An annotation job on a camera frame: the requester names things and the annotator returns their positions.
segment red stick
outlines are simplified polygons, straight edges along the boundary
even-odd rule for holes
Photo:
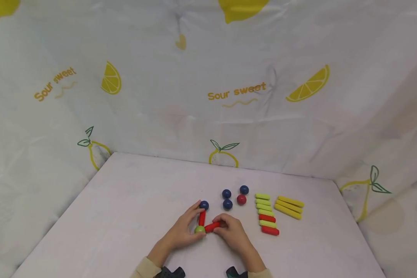
[[[199,222],[198,225],[199,226],[204,226],[205,223],[205,210],[199,214]]]
[[[258,218],[260,220],[266,220],[266,221],[269,221],[269,222],[276,223],[275,217],[272,217],[272,216],[267,216],[267,215],[264,215],[264,214],[259,214],[259,217]]]
[[[261,232],[264,232],[266,234],[271,234],[274,236],[278,236],[280,234],[280,231],[278,229],[270,228],[267,226],[261,226]]]
[[[215,228],[217,228],[219,226],[220,226],[219,222],[211,223],[211,224],[204,227],[205,233],[208,234],[209,232],[212,232]]]

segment green ball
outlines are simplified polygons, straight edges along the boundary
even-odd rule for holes
[[[195,228],[195,234],[196,234],[197,232],[205,232],[204,227],[203,227],[203,226],[197,226],[197,227]]]

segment red ball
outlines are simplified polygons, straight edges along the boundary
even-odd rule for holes
[[[243,195],[243,194],[238,195],[238,197],[237,197],[237,202],[238,202],[238,205],[243,205],[243,204],[245,204],[245,203],[247,202],[247,198],[246,198],[246,196],[245,196],[245,195]]]

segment blue ball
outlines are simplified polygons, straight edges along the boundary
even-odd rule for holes
[[[233,207],[234,203],[230,201],[229,199],[225,199],[224,202],[222,202],[222,206],[225,210],[230,210]]]
[[[232,196],[232,193],[230,192],[230,190],[228,190],[228,189],[224,189],[223,191],[222,191],[222,197],[224,198],[224,199],[230,199],[230,197]]]
[[[201,201],[201,203],[199,204],[199,208],[208,210],[208,208],[209,208],[209,202],[207,202],[207,201]]]
[[[241,194],[247,195],[249,194],[249,188],[247,187],[247,185],[241,185],[241,187],[239,188],[239,192],[241,192]]]

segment green leaf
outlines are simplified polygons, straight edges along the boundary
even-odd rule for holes
[[[236,147],[238,145],[239,145],[239,143],[228,144],[228,145],[225,145],[224,147],[222,147],[221,150],[233,149],[234,147]]]
[[[371,167],[371,183],[374,183],[378,179],[378,168],[375,165]]]
[[[215,147],[216,147],[216,149],[217,149],[218,151],[221,151],[221,147],[219,146],[219,144],[218,144],[218,143],[216,143],[216,141],[215,141],[215,140],[210,140],[210,142],[213,144],[213,146],[215,146]]]
[[[383,186],[379,185],[377,182],[374,182],[371,185],[372,185],[373,192],[392,194],[388,190],[384,189]]]
[[[88,135],[88,137],[91,136],[91,133],[93,132],[94,126],[91,126],[90,128],[88,128],[85,132]]]
[[[88,147],[91,144],[91,142],[89,139],[83,139],[77,142],[77,144],[82,147]]]

